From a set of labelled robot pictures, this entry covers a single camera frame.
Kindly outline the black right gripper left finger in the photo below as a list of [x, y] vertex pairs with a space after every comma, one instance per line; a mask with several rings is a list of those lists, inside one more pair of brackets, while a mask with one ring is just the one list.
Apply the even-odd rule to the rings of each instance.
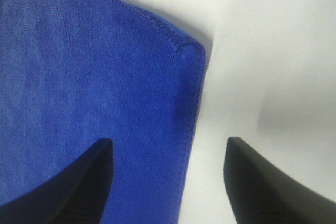
[[69, 166], [1, 206], [1, 223], [99, 223], [113, 180], [113, 143], [97, 140]]

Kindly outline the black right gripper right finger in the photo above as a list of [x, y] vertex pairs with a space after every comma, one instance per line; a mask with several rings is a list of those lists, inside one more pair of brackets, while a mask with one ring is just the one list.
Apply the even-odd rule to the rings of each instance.
[[223, 177], [237, 223], [335, 223], [335, 203], [282, 172], [239, 137], [227, 140]]

